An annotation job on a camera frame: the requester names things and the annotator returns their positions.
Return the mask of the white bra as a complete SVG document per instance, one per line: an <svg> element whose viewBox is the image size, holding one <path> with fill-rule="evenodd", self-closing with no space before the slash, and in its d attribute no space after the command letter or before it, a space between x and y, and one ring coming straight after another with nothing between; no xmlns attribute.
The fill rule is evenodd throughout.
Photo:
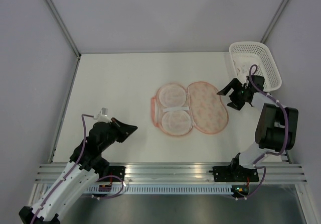
<svg viewBox="0 0 321 224"><path fill-rule="evenodd" d="M252 65L259 65L255 57L248 54L234 54L233 62L236 70L238 79L245 83L247 81L247 76L249 75L249 69Z"/></svg>

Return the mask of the white perforated plastic basket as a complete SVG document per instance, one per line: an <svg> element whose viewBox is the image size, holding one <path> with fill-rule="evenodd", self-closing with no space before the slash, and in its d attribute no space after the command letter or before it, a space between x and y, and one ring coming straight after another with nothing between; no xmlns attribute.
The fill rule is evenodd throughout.
<svg viewBox="0 0 321 224"><path fill-rule="evenodd" d="M264 77L264 91L271 92L281 87L281 76L273 56L265 44L254 41L242 41L235 42L230 45L229 55L232 77L237 79L238 77L233 62L233 55L238 53L248 54L257 59L259 65L257 65L257 71L254 74Z"/></svg>

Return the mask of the floral mesh laundry bag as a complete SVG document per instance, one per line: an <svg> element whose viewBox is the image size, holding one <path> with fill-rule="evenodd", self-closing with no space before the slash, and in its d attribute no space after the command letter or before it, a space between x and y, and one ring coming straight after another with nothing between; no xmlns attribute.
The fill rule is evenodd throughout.
<svg viewBox="0 0 321 224"><path fill-rule="evenodd" d="M161 86L150 101L151 121L167 135L181 137L193 128L203 134L223 131L229 115L215 86L194 82L188 87L178 83Z"/></svg>

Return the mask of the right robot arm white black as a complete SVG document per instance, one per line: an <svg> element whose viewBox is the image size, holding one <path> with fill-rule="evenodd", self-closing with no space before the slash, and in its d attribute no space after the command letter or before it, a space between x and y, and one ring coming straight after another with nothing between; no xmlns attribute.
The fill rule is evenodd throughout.
<svg viewBox="0 0 321 224"><path fill-rule="evenodd" d="M238 153L226 167L234 181L241 181L247 172L254 171L256 165L268 156L279 156L285 150L292 149L296 138L298 110L283 106L268 92L264 92L264 77L248 76L247 80L242 84L233 78L217 93L227 95L232 91L228 106L235 110L241 110L248 103L260 111L254 143L246 151Z"/></svg>

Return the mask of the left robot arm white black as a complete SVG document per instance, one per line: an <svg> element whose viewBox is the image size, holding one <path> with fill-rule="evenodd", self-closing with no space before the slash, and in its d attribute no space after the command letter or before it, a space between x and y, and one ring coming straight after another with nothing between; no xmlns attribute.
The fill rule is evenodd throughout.
<svg viewBox="0 0 321 224"><path fill-rule="evenodd" d="M22 223L60 223L88 187L108 179L109 162L102 153L113 143L124 142L137 129L116 118L96 122L84 132L82 143L50 189L32 206L20 210Z"/></svg>

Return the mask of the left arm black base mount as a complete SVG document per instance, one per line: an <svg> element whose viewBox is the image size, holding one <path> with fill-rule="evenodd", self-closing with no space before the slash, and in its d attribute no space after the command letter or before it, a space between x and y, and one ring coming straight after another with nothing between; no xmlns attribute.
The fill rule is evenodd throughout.
<svg viewBox="0 0 321 224"><path fill-rule="evenodd" d="M124 180L125 166L110 166L108 172L103 175L103 179L100 182L107 182L108 184L120 183L120 180Z"/></svg>

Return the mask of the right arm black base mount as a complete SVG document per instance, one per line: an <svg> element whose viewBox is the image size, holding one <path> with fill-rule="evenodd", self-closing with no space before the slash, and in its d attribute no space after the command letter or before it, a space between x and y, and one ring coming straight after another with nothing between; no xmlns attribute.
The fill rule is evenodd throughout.
<svg viewBox="0 0 321 224"><path fill-rule="evenodd" d="M214 182L259 182L258 171L241 166L213 166L209 170L214 177Z"/></svg>

